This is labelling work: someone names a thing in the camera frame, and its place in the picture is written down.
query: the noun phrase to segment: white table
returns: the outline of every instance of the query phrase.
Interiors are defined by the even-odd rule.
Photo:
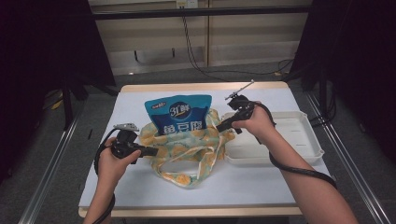
[[[113,125],[133,122],[138,128],[150,122],[144,108],[147,100],[176,94],[210,94],[212,106],[220,115],[232,111],[224,98],[247,83],[199,83],[131,85],[122,88],[108,122],[105,135]],[[283,82],[255,82],[241,94],[261,101],[272,112],[299,111],[294,97]],[[323,159],[314,164],[329,174]],[[93,166],[79,203],[85,217],[95,191],[97,177]],[[290,190],[279,170],[268,165],[236,166],[217,161],[211,175],[194,189],[183,189],[159,178],[149,160],[138,159],[130,165],[117,185],[113,217],[252,217],[300,215]]]

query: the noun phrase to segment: white tray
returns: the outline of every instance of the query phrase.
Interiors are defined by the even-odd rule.
[[[222,118],[227,119],[234,113],[226,113]],[[276,129],[308,163],[312,164],[323,156],[324,151],[320,148],[305,113],[291,111],[271,114],[276,123]],[[245,129],[242,129],[242,133],[235,134],[235,139],[225,145],[225,158],[229,163],[237,165],[272,164],[268,148],[260,145],[256,137]]]

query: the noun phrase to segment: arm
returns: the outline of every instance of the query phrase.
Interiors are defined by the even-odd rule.
[[[109,146],[113,140],[114,138],[109,138],[106,141],[106,146]],[[87,216],[84,218],[84,223],[93,223],[106,211],[113,197],[114,190],[125,173],[126,167],[131,162],[137,160],[139,155],[140,150],[137,150],[128,157],[120,160],[113,156],[109,147],[101,153],[96,191],[93,195]],[[111,216],[108,216],[103,223],[110,223],[110,219]]]
[[[275,129],[266,112],[256,106],[250,119],[233,122],[265,144],[274,158],[291,167],[314,170]],[[307,175],[282,171],[290,191],[309,223],[358,223],[349,205],[331,184]]]

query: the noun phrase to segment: hand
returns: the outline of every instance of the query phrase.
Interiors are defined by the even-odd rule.
[[[272,134],[276,132],[276,129],[268,114],[263,108],[257,105],[255,105],[250,119],[234,121],[233,128],[247,129],[251,134],[258,137],[264,144],[266,144],[267,139],[269,139]]]
[[[115,137],[109,138],[105,146],[110,146],[115,140]],[[106,182],[110,186],[116,186],[121,177],[125,174],[126,167],[131,164],[131,162],[139,158],[141,151],[137,150],[131,155],[118,159],[111,152],[110,147],[107,147],[102,151],[99,160],[99,174],[98,178],[100,181]]]

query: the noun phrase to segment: right hand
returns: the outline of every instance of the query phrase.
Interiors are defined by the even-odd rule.
[[[251,134],[258,137],[264,144],[267,142],[266,139],[268,139],[273,132],[276,132],[268,114],[263,108],[257,105],[255,105],[250,119],[234,121],[233,128],[247,129]]]

